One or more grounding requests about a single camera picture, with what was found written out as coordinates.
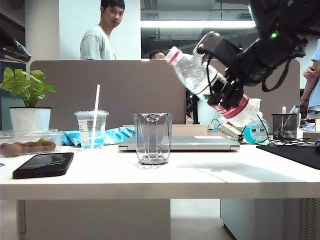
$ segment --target man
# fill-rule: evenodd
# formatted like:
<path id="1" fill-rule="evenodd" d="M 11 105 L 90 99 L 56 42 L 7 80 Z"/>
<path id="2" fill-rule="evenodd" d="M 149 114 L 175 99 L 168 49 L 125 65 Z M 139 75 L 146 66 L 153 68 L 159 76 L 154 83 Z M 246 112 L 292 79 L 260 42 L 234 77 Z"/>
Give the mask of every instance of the man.
<path id="1" fill-rule="evenodd" d="M 320 118 L 320 39 L 318 39 L 314 55 L 311 59 L 313 65 L 303 73 L 306 83 L 300 99 L 300 110 L 307 110 L 307 118 Z"/>
<path id="2" fill-rule="evenodd" d="M 84 34 L 80 45 L 80 59 L 116 59 L 110 43 L 110 34 L 121 23 L 124 11 L 124 0 L 101 0 L 100 22 Z"/>
<path id="3" fill-rule="evenodd" d="M 149 53 L 149 59 L 150 60 L 164 60 L 165 59 L 165 53 L 161 50 L 153 50 Z"/>

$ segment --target black mouse pad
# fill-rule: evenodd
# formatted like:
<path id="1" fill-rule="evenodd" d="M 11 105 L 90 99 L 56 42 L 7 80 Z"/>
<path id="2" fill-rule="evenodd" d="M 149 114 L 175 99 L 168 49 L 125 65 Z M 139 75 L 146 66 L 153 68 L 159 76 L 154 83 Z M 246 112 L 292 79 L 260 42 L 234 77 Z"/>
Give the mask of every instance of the black mouse pad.
<path id="1" fill-rule="evenodd" d="M 320 170 L 320 152 L 316 152 L 314 147 L 284 145 L 284 146 L 256 146 L 258 149 L 290 159 L 297 163 Z"/>

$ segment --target desk partition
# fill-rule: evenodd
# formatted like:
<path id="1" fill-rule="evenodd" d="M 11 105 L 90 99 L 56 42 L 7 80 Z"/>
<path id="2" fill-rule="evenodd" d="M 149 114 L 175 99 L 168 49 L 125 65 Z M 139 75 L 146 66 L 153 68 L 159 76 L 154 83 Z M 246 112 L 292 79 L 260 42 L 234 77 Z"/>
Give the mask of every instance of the desk partition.
<path id="1" fill-rule="evenodd" d="M 78 129 L 74 112 L 94 109 L 97 84 L 99 109 L 110 113 L 106 129 L 132 125 L 133 113 L 173 113 L 174 124 L 186 122 L 185 87 L 165 61 L 44 60 L 30 68 L 56 88 L 38 102 L 52 107 L 51 128 Z"/>

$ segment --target white straw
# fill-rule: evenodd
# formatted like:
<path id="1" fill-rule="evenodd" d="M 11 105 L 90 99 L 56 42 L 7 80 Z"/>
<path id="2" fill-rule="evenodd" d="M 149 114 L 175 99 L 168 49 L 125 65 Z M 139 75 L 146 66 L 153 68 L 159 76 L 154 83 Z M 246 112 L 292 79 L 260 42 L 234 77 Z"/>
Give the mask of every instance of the white straw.
<path id="1" fill-rule="evenodd" d="M 97 125 L 97 113 L 98 113 L 98 104 L 99 104 L 99 93 L 100 93 L 100 84 L 96 85 L 96 94 L 95 94 L 95 104 L 94 104 L 94 116 L 93 116 L 93 126 L 92 126 L 92 138 L 90 148 L 93 149 L 95 146 L 96 138 L 96 125 Z"/>

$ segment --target plastic container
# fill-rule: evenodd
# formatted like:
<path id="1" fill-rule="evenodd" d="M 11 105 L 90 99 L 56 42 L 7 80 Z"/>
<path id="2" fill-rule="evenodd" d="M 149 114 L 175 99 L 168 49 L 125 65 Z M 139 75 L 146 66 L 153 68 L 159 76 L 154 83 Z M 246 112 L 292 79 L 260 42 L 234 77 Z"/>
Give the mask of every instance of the plastic container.
<path id="1" fill-rule="evenodd" d="M 208 103 L 211 93 L 207 77 L 207 63 L 202 63 L 202 59 L 197 56 L 183 53 L 175 46 L 171 48 L 165 59 L 173 66 L 174 71 L 182 84 L 192 93 L 197 95 L 200 100 Z M 209 65 L 208 68 L 211 86 L 217 81 L 219 81 L 218 83 L 220 86 L 228 84 L 225 77 L 212 65 Z M 244 127 L 252 122 L 257 114 L 256 105 L 251 103 L 248 96 L 245 94 L 242 96 L 237 107 L 231 107 L 227 110 L 218 105 L 210 106 L 237 127 Z"/>
<path id="2" fill-rule="evenodd" d="M 15 157 L 28 154 L 59 152 L 64 132 L 57 129 L 0 131 L 0 155 Z"/>
<path id="3" fill-rule="evenodd" d="M 108 112 L 105 110 L 76 111 L 81 138 L 81 148 L 102 149 Z"/>
<path id="4" fill-rule="evenodd" d="M 260 119 L 256 116 L 255 120 L 250 122 L 244 129 L 243 135 L 245 140 L 248 143 L 259 143 L 263 140 L 266 140 L 269 137 L 269 124 L 265 119 L 263 119 L 263 113 L 260 111 L 260 102 L 261 99 L 259 98 L 252 98 L 250 99 L 254 104 L 256 104 L 258 108 L 257 115 Z"/>

